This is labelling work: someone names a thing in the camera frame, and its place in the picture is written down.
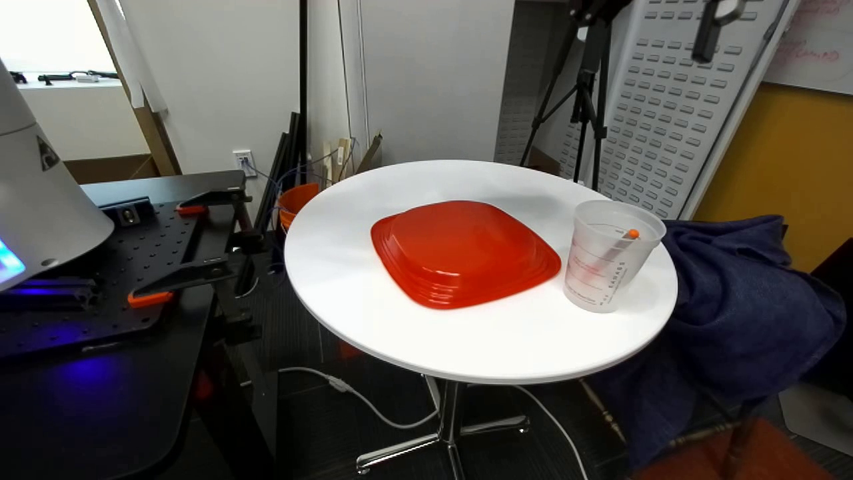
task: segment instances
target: floor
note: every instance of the floor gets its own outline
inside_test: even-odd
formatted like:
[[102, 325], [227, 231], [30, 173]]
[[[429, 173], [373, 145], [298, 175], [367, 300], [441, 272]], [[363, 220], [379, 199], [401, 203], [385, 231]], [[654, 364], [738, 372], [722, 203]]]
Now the floor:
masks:
[[[413, 433], [426, 433], [426, 425], [397, 431], [385, 425], [367, 404], [355, 395], [337, 391], [327, 381], [311, 372], [289, 371], [285, 364], [319, 367], [361, 389], [393, 421], [418, 421], [431, 412], [431, 399], [425, 379], [371, 356], [341, 359], [338, 340], [326, 333], [306, 311], [301, 311], [294, 289], [274, 273], [262, 273], [259, 289], [242, 300], [265, 335], [242, 344], [239, 355], [253, 372], [253, 409], [271, 449], [278, 449], [279, 476], [285, 480], [351, 480], [355, 455], [371, 447], [393, 444]], [[531, 389], [567, 428], [587, 463], [589, 476], [619, 480], [629, 476], [626, 449], [599, 409], [589, 401], [575, 381]], [[521, 389], [511, 385], [470, 385], [465, 389], [465, 424], [491, 421], [503, 415], [529, 415], [526, 433], [503, 431], [466, 436], [462, 443], [466, 473], [471, 480], [573, 480], [578, 463], [571, 444], [546, 419], [546, 412]], [[784, 428], [778, 401], [767, 401], [762, 415]], [[804, 436], [790, 433], [814, 460], [834, 476], [853, 476], [853, 459], [820, 447]], [[165, 480], [229, 480], [227, 463], [205, 425], [191, 419], [187, 444], [178, 460], [165, 468]], [[375, 465], [371, 480], [431, 480], [450, 476], [441, 447], [394, 459]]]

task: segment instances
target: desk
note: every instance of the desk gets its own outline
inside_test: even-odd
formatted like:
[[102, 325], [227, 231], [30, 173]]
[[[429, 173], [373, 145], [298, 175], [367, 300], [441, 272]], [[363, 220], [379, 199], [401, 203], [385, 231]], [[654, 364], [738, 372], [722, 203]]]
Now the desk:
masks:
[[[409, 449], [441, 439], [455, 476], [465, 476], [454, 439], [459, 385], [550, 384], [626, 359], [669, 319], [678, 296], [675, 263], [658, 244], [623, 289], [621, 307], [609, 315], [567, 300], [566, 265], [545, 285], [501, 300], [426, 308], [385, 272], [371, 227], [425, 203], [483, 199], [529, 224], [566, 259], [573, 208], [595, 196], [599, 193], [566, 177], [498, 163], [389, 165], [317, 193], [290, 224], [285, 265], [305, 307], [338, 337], [393, 364], [449, 381], [441, 431]], [[365, 455], [361, 465], [387, 460], [387, 453]]]
[[[93, 203], [178, 203], [242, 187], [242, 173], [90, 184]], [[211, 208], [191, 259], [227, 249], [235, 208]], [[127, 476], [157, 468], [185, 433], [213, 287], [187, 287], [151, 333], [111, 348], [0, 367], [0, 476]]]

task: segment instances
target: dark blue cloth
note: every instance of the dark blue cloth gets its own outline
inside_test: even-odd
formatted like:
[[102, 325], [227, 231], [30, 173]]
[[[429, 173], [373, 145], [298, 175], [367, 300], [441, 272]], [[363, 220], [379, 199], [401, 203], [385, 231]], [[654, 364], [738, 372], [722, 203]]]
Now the dark blue cloth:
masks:
[[646, 465], [686, 431], [699, 389], [745, 401], [792, 385], [846, 327], [846, 300], [790, 269], [780, 215], [669, 220], [678, 303], [638, 356], [593, 379]]

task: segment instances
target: red lid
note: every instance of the red lid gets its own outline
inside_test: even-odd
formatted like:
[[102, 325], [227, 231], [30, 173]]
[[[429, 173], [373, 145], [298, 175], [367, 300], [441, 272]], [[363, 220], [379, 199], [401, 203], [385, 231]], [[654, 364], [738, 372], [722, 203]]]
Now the red lid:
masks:
[[489, 203], [431, 203], [371, 228], [394, 283], [418, 303], [455, 308], [529, 289], [561, 272], [561, 255]]

